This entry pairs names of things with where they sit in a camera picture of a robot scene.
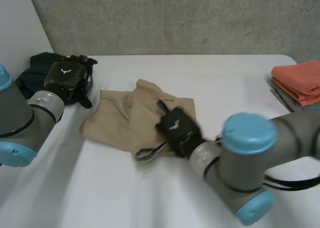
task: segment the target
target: gray wall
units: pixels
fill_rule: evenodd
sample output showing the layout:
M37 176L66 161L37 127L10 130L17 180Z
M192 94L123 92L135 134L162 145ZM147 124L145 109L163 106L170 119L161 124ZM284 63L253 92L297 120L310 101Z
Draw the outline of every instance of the gray wall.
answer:
M61 54L320 59L320 0L32 0Z

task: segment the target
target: white tabletop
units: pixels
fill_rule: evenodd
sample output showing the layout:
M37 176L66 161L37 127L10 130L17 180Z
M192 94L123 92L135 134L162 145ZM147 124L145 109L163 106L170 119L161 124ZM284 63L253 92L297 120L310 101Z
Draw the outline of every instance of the white tabletop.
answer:
M99 104L99 90L127 91L139 78L177 97L195 100L204 135L214 138L238 112L273 118L287 110L264 81L283 55L95 56L93 108L68 107L25 168L0 167L0 227L243 227L185 160L161 157L136 164L127 152L85 139L82 120ZM288 180L318 175L303 158L268 171ZM318 227L320 188L271 190L277 202L251 227Z

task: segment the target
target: gray cloth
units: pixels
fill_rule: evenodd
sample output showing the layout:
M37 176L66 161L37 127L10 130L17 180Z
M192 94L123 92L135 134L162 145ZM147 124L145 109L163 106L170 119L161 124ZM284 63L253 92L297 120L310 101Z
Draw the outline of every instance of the gray cloth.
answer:
M313 105L307 105L302 107L293 97L291 97L285 90L283 90L274 81L269 82L272 89L272 94L284 105L290 112L296 112L303 109L320 109L320 102Z

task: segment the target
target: folded towel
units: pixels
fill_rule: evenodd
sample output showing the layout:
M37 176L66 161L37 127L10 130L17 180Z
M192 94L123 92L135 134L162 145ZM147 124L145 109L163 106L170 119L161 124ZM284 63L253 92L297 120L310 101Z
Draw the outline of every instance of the folded towel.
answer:
M320 101L320 61L303 64L276 66L272 80L297 100L301 106Z
M87 138L130 151L136 161L148 161L160 154L174 155L155 125L164 113L157 101L173 109L183 107L196 117L193 99L177 98L163 92L154 83L139 79L132 92L101 91L100 104L87 117L80 132Z

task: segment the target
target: dark green cloth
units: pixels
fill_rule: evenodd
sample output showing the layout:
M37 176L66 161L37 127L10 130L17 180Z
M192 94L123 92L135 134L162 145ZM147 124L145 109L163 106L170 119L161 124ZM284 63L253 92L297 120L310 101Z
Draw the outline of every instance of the dark green cloth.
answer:
M55 61L64 56L54 53L42 53L30 58L30 68L26 69L15 81L26 99L44 87L46 76Z

